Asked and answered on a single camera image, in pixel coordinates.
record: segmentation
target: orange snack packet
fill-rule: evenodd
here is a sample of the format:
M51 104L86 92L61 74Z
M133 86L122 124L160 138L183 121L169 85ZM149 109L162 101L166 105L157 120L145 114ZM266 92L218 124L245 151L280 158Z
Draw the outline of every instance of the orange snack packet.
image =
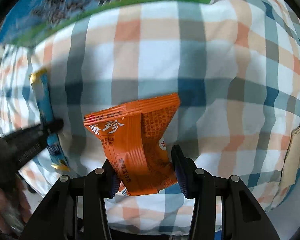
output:
M177 182L162 136L179 105L174 93L84 116L128 195L154 194Z

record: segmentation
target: white circular label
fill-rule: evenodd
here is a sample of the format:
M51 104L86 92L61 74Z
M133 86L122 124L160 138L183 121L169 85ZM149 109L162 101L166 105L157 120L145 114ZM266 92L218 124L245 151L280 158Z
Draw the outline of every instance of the white circular label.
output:
M161 139L159 140L159 146L160 146L161 150L163 150L163 151L167 150L166 143L164 142L163 137L161 137Z

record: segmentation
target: plaid tablecloth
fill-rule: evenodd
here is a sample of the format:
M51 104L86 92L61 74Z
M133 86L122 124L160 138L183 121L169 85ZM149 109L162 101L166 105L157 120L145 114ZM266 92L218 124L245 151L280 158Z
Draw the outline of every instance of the plaid tablecloth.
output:
M49 69L59 134L71 168L100 167L100 141L83 116L123 102L178 92L165 132L170 151L213 175L237 174L265 210L276 207L291 131L300 125L300 20L283 0L163 1L105 11L34 49L6 46L0 70L0 131L39 122L29 74ZM41 195L59 174L47 152L22 175ZM156 195L106 200L110 227L139 234L187 234L194 206L178 185ZM221 202L217 199L217 226Z

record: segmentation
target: white chinese characters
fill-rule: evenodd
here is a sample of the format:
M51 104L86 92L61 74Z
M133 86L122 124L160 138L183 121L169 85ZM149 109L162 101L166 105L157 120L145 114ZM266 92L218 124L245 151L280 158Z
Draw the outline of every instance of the white chinese characters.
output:
M94 125L90 125L89 127L92 129L92 131L94 132L94 134L99 135L99 131L101 130L99 127L94 126Z
M123 126L123 125L124 124L119 123L117 121L117 119L115 119L115 121L109 121L109 122L107 122L107 124L105 125L105 128L102 131L106 131L107 129L109 129L110 127L112 127L113 131L110 131L108 133L114 133L120 126Z

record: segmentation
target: human hand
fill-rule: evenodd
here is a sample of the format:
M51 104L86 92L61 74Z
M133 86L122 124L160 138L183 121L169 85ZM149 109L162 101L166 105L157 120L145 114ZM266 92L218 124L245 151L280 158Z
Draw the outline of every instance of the human hand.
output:
M31 217L30 205L26 199L24 192L22 191L24 189L24 185L18 176L16 178L16 186L18 189L18 196L19 196L19 212L22 216L23 221L26 223ZM11 228L9 227L8 224L6 224L5 220L1 215L2 212L7 208L7 206L8 206L8 200L6 198L6 195L4 191L0 189L0 230L5 234L9 234L12 232Z

